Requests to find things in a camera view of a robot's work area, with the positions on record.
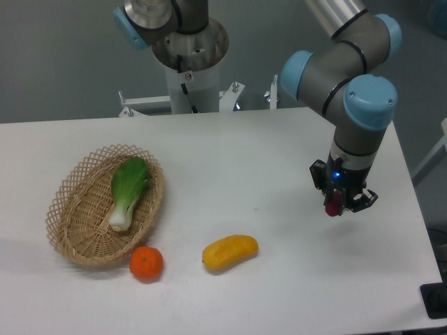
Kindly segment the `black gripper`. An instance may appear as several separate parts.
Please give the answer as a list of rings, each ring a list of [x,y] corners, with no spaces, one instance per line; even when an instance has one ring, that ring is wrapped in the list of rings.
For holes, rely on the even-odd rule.
[[[329,156],[326,165],[325,162],[317,159],[309,167],[315,188],[325,196],[334,190],[342,192],[344,209],[351,210],[353,213],[370,208],[378,199],[374,191],[365,188],[371,167],[351,170],[343,167],[343,162],[342,158],[334,160]]]

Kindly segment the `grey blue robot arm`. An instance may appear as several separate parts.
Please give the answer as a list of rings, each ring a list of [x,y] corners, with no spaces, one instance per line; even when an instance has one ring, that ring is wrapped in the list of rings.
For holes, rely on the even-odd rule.
[[[325,212],[358,212],[377,199],[367,175],[393,120],[397,90],[371,70],[400,48],[402,31],[387,15],[372,15],[361,1],[309,1],[333,41],[322,55],[294,53],[279,76],[282,89],[328,120],[335,133],[327,161],[310,172],[324,194]],[[165,68],[175,114],[223,109],[217,80],[228,51],[226,30],[206,1],[125,1],[114,19],[138,50],[150,47]]]

